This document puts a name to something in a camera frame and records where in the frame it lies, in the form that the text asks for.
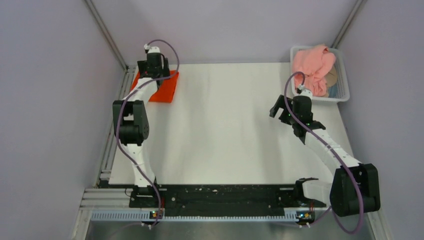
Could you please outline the orange t-shirt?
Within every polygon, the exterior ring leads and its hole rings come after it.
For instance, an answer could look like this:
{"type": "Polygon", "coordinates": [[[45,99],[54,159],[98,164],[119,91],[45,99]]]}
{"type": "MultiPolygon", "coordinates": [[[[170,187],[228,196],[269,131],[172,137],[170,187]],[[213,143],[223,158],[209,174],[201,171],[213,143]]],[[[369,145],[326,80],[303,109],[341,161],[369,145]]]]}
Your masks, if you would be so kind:
{"type": "Polygon", "coordinates": [[[169,79],[163,81],[163,83],[157,88],[157,91],[153,93],[153,83],[143,87],[137,93],[135,93],[130,101],[141,100],[144,103],[155,102],[155,103],[171,103],[174,99],[176,92],[177,82],[179,79],[179,72],[175,70],[170,71],[171,75],[175,75],[169,79]]]}

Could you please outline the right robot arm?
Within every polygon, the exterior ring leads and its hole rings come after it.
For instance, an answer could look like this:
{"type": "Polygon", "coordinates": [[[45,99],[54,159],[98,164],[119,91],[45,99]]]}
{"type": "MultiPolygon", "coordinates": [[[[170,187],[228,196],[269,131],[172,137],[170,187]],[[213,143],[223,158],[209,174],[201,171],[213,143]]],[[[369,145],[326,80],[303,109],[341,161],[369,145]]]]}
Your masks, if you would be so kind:
{"type": "Polygon", "coordinates": [[[314,120],[312,100],[305,95],[287,98],[280,95],[269,115],[293,129],[293,134],[323,162],[333,176],[332,182],[301,178],[293,200],[307,206],[312,200],[330,205],[339,217],[377,212],[381,208],[379,173],[371,163],[361,163],[348,154],[329,135],[326,127],[314,120]]]}

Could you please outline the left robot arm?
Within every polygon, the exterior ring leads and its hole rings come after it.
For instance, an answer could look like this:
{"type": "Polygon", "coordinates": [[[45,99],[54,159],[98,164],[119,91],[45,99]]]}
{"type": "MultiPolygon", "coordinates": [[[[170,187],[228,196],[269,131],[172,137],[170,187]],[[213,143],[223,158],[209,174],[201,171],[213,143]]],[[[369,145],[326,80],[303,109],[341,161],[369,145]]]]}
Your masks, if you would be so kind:
{"type": "Polygon", "coordinates": [[[155,186],[155,174],[147,157],[150,133],[146,103],[159,90],[162,77],[169,76],[168,59],[159,52],[147,53],[146,60],[137,62],[139,79],[127,96],[112,104],[114,134],[119,150],[130,160],[134,172],[136,194],[149,207],[160,202],[155,186]]]}

